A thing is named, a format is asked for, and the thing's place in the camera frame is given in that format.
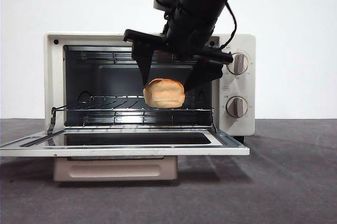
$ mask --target white wall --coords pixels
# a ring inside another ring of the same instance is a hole
[[[43,118],[48,31],[160,32],[153,0],[2,0],[1,116]],[[257,38],[257,118],[337,118],[337,0],[230,0]],[[224,11],[217,33],[233,28]]]

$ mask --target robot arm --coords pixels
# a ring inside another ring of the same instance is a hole
[[[215,23],[225,6],[230,10],[227,0],[154,0],[154,8],[164,11],[167,20],[162,36],[133,30],[124,33],[124,41],[133,43],[132,58],[137,61],[143,84],[147,83],[155,50],[175,53],[182,61],[197,60],[184,83],[187,91],[221,78],[223,64],[231,63],[232,55],[222,52],[224,45],[213,47],[205,44],[212,36]]]

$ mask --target oven rack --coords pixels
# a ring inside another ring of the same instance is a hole
[[[194,99],[195,96],[185,96],[187,99]],[[144,106],[142,108],[132,108],[139,101],[142,100],[144,102]],[[58,108],[53,108],[54,111],[60,112],[72,112],[72,111],[87,111],[87,112],[97,112],[97,111],[213,111],[212,108],[209,109],[190,109],[190,108],[170,108],[170,109],[162,109],[162,108],[151,108],[145,104],[144,96],[138,95],[124,95],[124,96],[90,96],[88,101],[81,102],[77,101],[72,105],[64,105]]]
[[[207,126],[210,126],[210,123],[213,123],[213,108],[192,109],[185,106],[171,109],[152,108],[145,104],[144,96],[140,95],[90,95],[85,101],[81,100],[80,97],[71,105],[52,108],[51,125],[49,126],[48,133],[52,133],[55,126],[56,112],[83,113],[82,126],[97,124],[207,124]],[[185,101],[186,99],[195,99],[195,96],[186,96]],[[136,104],[141,104],[141,108],[133,108]]]

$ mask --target oven door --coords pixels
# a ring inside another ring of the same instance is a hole
[[[210,129],[68,129],[4,144],[3,157],[249,155],[228,134]]]

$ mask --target oven hinge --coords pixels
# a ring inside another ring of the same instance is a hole
[[[47,130],[47,134],[52,134],[56,123],[56,107],[52,108],[52,117],[51,117],[51,124]]]

